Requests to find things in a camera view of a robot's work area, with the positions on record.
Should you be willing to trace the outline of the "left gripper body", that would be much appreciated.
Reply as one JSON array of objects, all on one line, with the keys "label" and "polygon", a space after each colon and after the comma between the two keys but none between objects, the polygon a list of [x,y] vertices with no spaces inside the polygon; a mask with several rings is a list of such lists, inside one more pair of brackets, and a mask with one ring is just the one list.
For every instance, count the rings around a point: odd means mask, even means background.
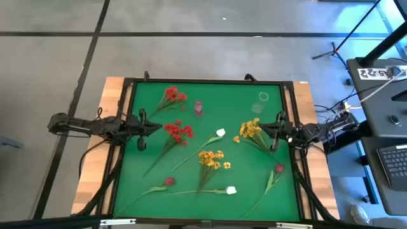
[{"label": "left gripper body", "polygon": [[139,109],[139,115],[129,114],[127,116],[127,132],[129,137],[138,136],[137,149],[144,151],[146,149],[145,138],[149,136],[148,126],[146,125],[146,111],[144,108]]}]

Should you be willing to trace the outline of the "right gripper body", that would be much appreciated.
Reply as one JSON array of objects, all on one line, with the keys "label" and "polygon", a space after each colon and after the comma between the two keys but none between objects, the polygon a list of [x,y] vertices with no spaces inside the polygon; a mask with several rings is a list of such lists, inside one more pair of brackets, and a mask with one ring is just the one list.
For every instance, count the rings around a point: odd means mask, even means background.
[{"label": "right gripper body", "polygon": [[276,116],[276,121],[271,124],[271,138],[273,139],[270,151],[277,151],[279,140],[285,140],[290,146],[300,145],[299,130],[293,126],[292,122],[287,121],[285,111],[280,111]]}]

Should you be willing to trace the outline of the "yellow artificial flower bunch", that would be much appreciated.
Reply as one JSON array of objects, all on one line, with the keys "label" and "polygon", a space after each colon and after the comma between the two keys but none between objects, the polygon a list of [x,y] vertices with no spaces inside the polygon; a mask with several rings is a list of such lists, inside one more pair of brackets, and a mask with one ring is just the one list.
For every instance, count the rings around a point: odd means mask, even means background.
[{"label": "yellow artificial flower bunch", "polygon": [[210,181],[213,175],[219,170],[228,170],[231,168],[231,163],[223,161],[224,153],[220,150],[201,151],[198,154],[200,164],[200,179],[198,182],[198,191],[203,190],[205,185]]},{"label": "yellow artificial flower bunch", "polygon": [[263,131],[259,126],[259,121],[259,118],[254,118],[253,120],[243,122],[240,126],[239,135],[236,135],[233,138],[233,142],[246,142],[252,144],[275,159],[269,145],[266,143],[262,135]]}]

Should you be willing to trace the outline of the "clear glass vase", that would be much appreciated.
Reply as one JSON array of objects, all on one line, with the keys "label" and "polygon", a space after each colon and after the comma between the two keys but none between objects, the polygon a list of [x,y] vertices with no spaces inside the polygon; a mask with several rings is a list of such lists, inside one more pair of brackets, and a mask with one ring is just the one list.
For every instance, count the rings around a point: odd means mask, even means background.
[{"label": "clear glass vase", "polygon": [[261,114],[268,107],[269,95],[266,92],[260,92],[258,98],[252,104],[251,110],[256,114]]}]

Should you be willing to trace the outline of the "red artificial flower bunch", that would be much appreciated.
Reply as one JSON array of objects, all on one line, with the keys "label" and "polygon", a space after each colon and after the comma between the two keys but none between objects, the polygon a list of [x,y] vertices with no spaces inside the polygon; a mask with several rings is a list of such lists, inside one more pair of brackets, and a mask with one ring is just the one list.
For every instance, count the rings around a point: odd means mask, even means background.
[{"label": "red artificial flower bunch", "polygon": [[183,105],[187,99],[188,96],[186,93],[180,92],[176,86],[170,86],[164,90],[161,101],[149,117],[152,118],[160,112],[177,108],[178,106]]},{"label": "red artificial flower bunch", "polygon": [[163,129],[168,134],[168,138],[163,145],[162,152],[143,174],[143,177],[146,176],[170,150],[176,146],[186,147],[188,144],[188,139],[193,138],[193,129],[190,125],[183,125],[181,120],[176,120],[174,123],[165,124]]}]

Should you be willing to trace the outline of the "dark red artificial tulip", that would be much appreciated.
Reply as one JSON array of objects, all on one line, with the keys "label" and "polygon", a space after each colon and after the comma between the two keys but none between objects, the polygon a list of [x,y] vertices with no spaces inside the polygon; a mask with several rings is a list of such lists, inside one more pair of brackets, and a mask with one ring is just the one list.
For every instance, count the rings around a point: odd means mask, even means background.
[{"label": "dark red artificial tulip", "polygon": [[136,202],[138,199],[140,199],[141,197],[150,194],[150,193],[154,193],[154,192],[158,192],[158,191],[165,191],[167,190],[169,187],[174,186],[176,183],[176,179],[174,177],[166,177],[164,179],[164,182],[162,184],[158,184],[156,186],[152,186],[151,188],[149,188],[148,190],[144,191],[143,193],[139,194],[138,196],[136,196],[133,200],[131,200],[128,204],[126,204],[124,207],[122,207],[118,213],[123,212],[124,210],[128,209],[134,202]]},{"label": "dark red artificial tulip", "polygon": [[275,168],[271,171],[268,181],[266,183],[266,188],[262,196],[258,198],[256,203],[245,213],[241,216],[241,218],[246,217],[250,212],[252,212],[257,205],[262,201],[262,199],[266,196],[266,194],[271,190],[271,188],[275,185],[275,183],[280,179],[281,174],[284,172],[284,166],[281,163],[278,163]]}]

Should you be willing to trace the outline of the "white artificial tulip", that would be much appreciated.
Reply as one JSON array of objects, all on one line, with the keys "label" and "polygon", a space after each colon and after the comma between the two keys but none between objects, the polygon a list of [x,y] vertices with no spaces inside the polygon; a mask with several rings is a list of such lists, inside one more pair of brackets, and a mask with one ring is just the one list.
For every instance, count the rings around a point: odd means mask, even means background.
[{"label": "white artificial tulip", "polygon": [[190,156],[186,157],[184,160],[182,160],[181,162],[179,162],[174,168],[173,170],[176,170],[178,167],[180,167],[183,163],[187,162],[190,158],[192,158],[193,156],[195,156],[197,153],[199,153],[202,149],[204,149],[206,147],[206,145],[212,143],[212,142],[216,142],[220,139],[222,139],[224,137],[224,135],[226,134],[226,130],[224,128],[218,129],[215,132],[213,132],[206,140],[205,142],[194,152],[192,153]]},{"label": "white artificial tulip", "polygon": [[213,193],[216,195],[234,195],[237,193],[237,189],[234,186],[228,186],[225,189],[214,189],[214,190],[191,190],[191,191],[181,191],[177,193],[170,193],[170,195],[180,195],[186,193]]}]

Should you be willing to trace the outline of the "green table mat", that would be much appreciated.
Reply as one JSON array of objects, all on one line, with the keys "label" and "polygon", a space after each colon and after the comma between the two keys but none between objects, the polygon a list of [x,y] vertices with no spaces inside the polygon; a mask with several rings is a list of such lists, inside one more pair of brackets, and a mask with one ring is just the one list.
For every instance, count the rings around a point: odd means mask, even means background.
[{"label": "green table mat", "polygon": [[[162,125],[181,120],[190,125],[193,138],[188,144],[176,146],[170,150],[143,177],[150,165],[162,152],[168,138],[164,129],[160,129],[146,138],[144,151],[137,149],[137,141],[130,140],[124,150],[118,189],[114,203],[116,217],[135,218],[181,218],[181,219],[220,219],[220,220],[260,220],[260,221],[297,221],[299,210],[294,190],[294,182],[289,156],[289,146],[280,142],[273,153],[275,159],[259,148],[246,142],[235,143],[233,138],[239,135],[243,122],[259,118],[262,123],[271,123],[282,110],[282,96],[277,85],[217,85],[180,83],[177,88],[187,94],[188,99],[174,109],[149,115],[157,108],[163,97],[166,83],[137,84],[133,112],[144,108],[151,122]],[[268,107],[261,114],[252,112],[251,107],[260,92],[269,95]],[[202,101],[203,115],[197,117],[194,103]],[[226,134],[212,142],[201,151],[218,150],[224,153],[223,161],[231,163],[228,170],[217,171],[203,190],[225,189],[234,186],[234,195],[216,195],[213,193],[186,193],[170,195],[181,191],[198,190],[200,164],[197,153],[176,170],[173,168],[186,157],[194,153],[216,130],[224,128]],[[246,217],[241,218],[265,191],[271,171],[281,163],[284,172],[257,207]],[[147,194],[128,209],[118,211],[136,196],[152,186],[162,184],[166,177],[174,177],[176,183],[165,191]]]}]

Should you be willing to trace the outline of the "black desk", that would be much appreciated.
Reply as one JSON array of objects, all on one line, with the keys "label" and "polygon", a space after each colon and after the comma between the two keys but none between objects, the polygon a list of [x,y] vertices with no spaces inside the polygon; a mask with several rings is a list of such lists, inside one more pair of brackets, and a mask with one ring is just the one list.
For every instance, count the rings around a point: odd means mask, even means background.
[{"label": "black desk", "polygon": [[[378,59],[372,66],[361,67],[356,59],[347,60],[348,69],[358,97],[363,99],[362,109],[366,116],[369,127],[376,137],[407,137],[407,62],[396,59]],[[396,66],[406,72],[397,77],[390,84],[385,85],[388,80],[362,80],[357,72],[362,68],[390,68]],[[384,88],[375,92],[381,85]],[[394,125],[390,116],[399,118],[401,126]]]},{"label": "black desk", "polygon": [[366,165],[371,169],[385,212],[392,216],[407,216],[407,191],[396,191],[390,188],[376,151],[379,148],[402,144],[407,144],[407,138],[361,138]]}]

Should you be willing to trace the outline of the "white label sheet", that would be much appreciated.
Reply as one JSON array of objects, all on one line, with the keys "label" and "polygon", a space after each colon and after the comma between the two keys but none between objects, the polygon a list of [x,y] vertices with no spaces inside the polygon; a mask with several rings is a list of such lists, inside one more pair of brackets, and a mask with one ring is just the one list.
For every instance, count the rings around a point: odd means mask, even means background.
[{"label": "white label sheet", "polygon": [[362,68],[357,70],[362,80],[388,80],[386,68]]}]

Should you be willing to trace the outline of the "person's white shoe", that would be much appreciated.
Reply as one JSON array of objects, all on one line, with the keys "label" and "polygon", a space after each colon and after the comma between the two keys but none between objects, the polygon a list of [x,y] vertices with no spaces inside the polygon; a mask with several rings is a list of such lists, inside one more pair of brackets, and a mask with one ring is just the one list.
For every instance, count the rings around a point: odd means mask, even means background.
[{"label": "person's white shoe", "polygon": [[350,207],[350,215],[353,220],[359,225],[369,225],[370,218],[366,211],[360,205],[352,205]]}]

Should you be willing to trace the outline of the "black keyboard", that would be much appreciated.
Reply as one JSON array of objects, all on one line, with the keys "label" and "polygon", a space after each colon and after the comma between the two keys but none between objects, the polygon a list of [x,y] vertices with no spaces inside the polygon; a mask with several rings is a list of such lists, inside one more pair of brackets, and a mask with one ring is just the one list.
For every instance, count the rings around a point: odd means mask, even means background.
[{"label": "black keyboard", "polygon": [[407,144],[377,149],[391,189],[407,191]]}]

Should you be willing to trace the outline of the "black monitor pole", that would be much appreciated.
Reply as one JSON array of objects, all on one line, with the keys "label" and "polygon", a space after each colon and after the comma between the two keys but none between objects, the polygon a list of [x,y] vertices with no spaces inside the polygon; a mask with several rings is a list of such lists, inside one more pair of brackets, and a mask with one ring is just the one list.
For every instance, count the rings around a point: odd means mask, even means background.
[{"label": "black monitor pole", "polygon": [[394,32],[387,36],[379,45],[372,49],[365,57],[358,58],[361,67],[371,66],[380,56],[392,48],[398,41],[407,35],[407,21],[402,23]]}]

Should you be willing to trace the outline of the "grey flat floor object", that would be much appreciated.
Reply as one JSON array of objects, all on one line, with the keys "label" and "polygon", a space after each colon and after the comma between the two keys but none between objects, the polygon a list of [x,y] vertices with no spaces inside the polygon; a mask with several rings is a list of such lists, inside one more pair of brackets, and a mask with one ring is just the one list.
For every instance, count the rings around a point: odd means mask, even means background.
[{"label": "grey flat floor object", "polygon": [[10,139],[3,135],[0,136],[0,146],[11,146],[14,148],[22,148],[24,145],[21,142]]}]

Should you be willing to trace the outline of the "silver frame bracket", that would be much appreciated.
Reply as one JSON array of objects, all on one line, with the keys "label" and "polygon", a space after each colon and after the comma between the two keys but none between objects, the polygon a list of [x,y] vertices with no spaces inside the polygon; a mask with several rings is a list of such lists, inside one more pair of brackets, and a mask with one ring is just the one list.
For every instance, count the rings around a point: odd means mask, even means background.
[{"label": "silver frame bracket", "polygon": [[314,229],[313,225],[302,223],[286,223],[286,222],[277,222],[276,227],[283,229]]},{"label": "silver frame bracket", "polygon": [[136,219],[102,219],[100,226],[132,225],[136,224]]}]

